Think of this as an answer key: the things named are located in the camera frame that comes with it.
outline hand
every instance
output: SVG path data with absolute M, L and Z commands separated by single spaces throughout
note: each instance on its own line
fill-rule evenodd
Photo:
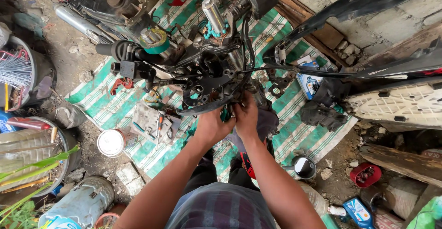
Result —
M 236 117 L 236 133 L 244 142 L 246 138 L 258 137 L 256 124 L 258 123 L 258 108 L 250 92 L 244 92 L 243 104 L 235 104 L 233 110 Z
M 227 122 L 221 120 L 220 113 L 222 109 L 220 107 L 199 116 L 194 137 L 198 138 L 207 147 L 214 146 L 235 127 L 236 119 L 234 117 L 231 117 Z

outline concrete wall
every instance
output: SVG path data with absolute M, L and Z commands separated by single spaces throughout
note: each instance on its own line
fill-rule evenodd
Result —
M 318 12 L 336 0 L 299 0 Z M 368 54 L 384 51 L 422 28 L 442 20 L 442 0 L 411 0 L 383 12 L 339 23 L 328 22 Z

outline screwdriver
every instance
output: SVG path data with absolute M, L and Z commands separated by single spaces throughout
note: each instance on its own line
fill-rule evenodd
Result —
M 157 129 L 157 145 L 158 142 L 160 141 L 160 134 L 161 134 L 161 126 L 163 125 L 163 120 L 164 120 L 164 114 L 161 112 L 158 112 L 158 129 Z

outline plaid shirt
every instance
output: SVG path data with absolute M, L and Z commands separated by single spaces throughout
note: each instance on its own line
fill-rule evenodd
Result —
M 180 198 L 165 229 L 275 229 L 262 194 L 215 182 Z

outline wire bundle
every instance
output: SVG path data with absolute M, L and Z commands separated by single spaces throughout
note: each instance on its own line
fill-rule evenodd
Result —
M 0 51 L 0 82 L 21 89 L 29 86 L 32 66 L 27 52 L 22 49 L 15 54 Z

